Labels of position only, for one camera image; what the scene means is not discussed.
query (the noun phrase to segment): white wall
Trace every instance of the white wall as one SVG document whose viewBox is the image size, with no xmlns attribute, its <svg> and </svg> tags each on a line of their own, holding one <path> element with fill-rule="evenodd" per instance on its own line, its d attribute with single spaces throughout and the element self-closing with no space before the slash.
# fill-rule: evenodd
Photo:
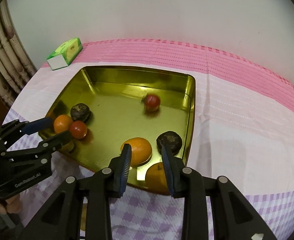
<svg viewBox="0 0 294 240">
<path fill-rule="evenodd" d="M 37 67 L 62 42 L 117 38 L 185 41 L 238 54 L 294 84 L 290 0 L 8 0 Z"/>
</svg>

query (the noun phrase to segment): purple checkered cloth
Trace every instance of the purple checkered cloth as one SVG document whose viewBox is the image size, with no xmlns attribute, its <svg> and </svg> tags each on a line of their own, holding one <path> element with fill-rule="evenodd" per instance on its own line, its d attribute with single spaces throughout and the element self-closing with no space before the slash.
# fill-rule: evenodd
<svg viewBox="0 0 294 240">
<path fill-rule="evenodd" d="M 10 110 L 4 123 L 23 117 Z M 41 141 L 37 134 L 24 136 L 9 150 L 36 147 Z M 67 160 L 56 152 L 52 157 L 53 175 L 21 193 L 23 210 L 20 214 L 26 225 L 67 176 L 78 179 L 92 172 Z M 286 240 L 294 230 L 294 191 L 270 195 L 247 195 L 247 200 L 265 220 L 279 240 Z M 209 239 L 213 240 L 210 199 L 207 198 Z M 111 199 L 111 224 L 114 240 L 179 240 L 181 238 L 183 199 L 156 195 L 127 187 L 121 199 Z"/>
</svg>

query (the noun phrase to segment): dark round fruit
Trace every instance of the dark round fruit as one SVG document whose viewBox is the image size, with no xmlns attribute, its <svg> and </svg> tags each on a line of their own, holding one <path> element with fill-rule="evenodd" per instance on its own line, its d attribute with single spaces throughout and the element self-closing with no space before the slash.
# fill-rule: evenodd
<svg viewBox="0 0 294 240">
<path fill-rule="evenodd" d="M 155 112 L 159 109 L 160 98 L 155 94 L 148 94 L 143 98 L 146 112 Z"/>
<path fill-rule="evenodd" d="M 87 105 L 80 103 L 73 106 L 70 110 L 70 116 L 73 121 L 85 122 L 90 115 L 90 109 Z"/>
<path fill-rule="evenodd" d="M 167 142 L 169 144 L 169 147 L 170 147 L 172 153 L 174 155 L 177 154 L 182 147 L 181 137 L 176 132 L 173 132 L 173 131 L 167 131 L 167 132 L 162 133 L 161 135 L 158 136 L 158 138 L 156 140 L 157 146 L 160 150 L 162 148 L 162 141 L 165 138 L 167 139 Z"/>
</svg>

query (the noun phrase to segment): gold metal tray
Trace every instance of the gold metal tray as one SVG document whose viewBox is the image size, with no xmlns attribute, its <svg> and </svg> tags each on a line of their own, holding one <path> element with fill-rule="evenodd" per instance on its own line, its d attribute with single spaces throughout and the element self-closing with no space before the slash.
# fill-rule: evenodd
<svg viewBox="0 0 294 240">
<path fill-rule="evenodd" d="M 160 111 L 144 113 L 141 103 L 147 93 L 161 98 Z M 124 141 L 142 137 L 152 146 L 152 157 L 143 166 L 131 168 L 128 184 L 148 190 L 147 169 L 161 162 L 156 138 L 175 131 L 183 141 L 176 155 L 186 163 L 194 127 L 195 79 L 187 74 L 135 66 L 87 66 L 82 68 L 60 93 L 46 116 L 55 119 L 70 115 L 72 106 L 84 103 L 94 115 L 86 122 L 88 133 L 82 140 L 74 139 L 70 153 L 61 151 L 80 165 L 98 171 L 119 156 Z M 45 139 L 53 129 L 39 132 Z"/>
</svg>

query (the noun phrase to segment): red tomato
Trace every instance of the red tomato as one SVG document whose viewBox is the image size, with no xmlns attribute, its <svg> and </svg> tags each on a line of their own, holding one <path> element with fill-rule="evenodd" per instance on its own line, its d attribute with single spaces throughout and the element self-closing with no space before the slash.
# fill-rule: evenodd
<svg viewBox="0 0 294 240">
<path fill-rule="evenodd" d="M 76 139 L 82 139 L 87 134 L 87 126 L 82 121 L 75 121 L 69 128 L 71 135 Z"/>
<path fill-rule="evenodd" d="M 146 95 L 146 97 L 143 99 L 143 102 L 145 104 L 145 110 L 147 112 L 155 112 L 159 109 L 160 98 L 155 94 Z"/>
</svg>

